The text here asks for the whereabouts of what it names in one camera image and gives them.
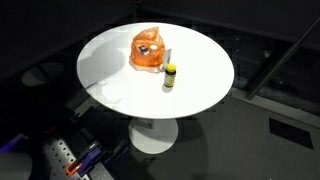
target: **yellow bottle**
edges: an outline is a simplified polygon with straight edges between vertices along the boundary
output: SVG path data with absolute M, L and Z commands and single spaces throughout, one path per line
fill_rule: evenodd
M 176 66 L 174 64 L 168 64 L 164 78 L 164 85 L 166 87 L 173 87 L 176 73 Z

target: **table pedestal base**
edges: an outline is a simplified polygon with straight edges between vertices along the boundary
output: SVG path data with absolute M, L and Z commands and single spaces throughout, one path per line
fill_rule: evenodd
M 175 119 L 134 119 L 129 125 L 132 144 L 147 154 L 158 154 L 168 150 L 178 136 Z

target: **orange plastic bag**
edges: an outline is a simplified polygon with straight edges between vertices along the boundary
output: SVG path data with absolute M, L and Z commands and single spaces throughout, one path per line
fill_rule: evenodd
M 159 27 L 154 27 L 143 30 L 133 38 L 130 57 L 138 66 L 156 67 L 162 64 L 164 51 L 165 46 L 159 34 Z

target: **yellow label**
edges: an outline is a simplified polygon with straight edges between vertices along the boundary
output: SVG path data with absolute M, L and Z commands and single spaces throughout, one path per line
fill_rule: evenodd
M 170 87 L 173 86 L 175 78 L 176 78 L 175 75 L 166 74 L 166 76 L 164 78 L 164 85 L 165 86 L 170 86 Z

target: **white round table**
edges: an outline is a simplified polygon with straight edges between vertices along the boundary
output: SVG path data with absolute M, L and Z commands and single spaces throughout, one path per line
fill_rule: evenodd
M 172 48 L 171 63 L 177 67 L 173 88 L 163 86 L 164 73 L 137 71 L 129 63 L 134 36 L 155 26 L 165 45 Z M 148 154 L 169 149 L 178 135 L 175 118 L 218 103 L 234 78 L 232 62 L 216 42 L 194 30 L 164 23 L 128 24 L 96 36 L 81 51 L 77 73 L 98 102 L 136 117 L 130 122 L 129 137 Z

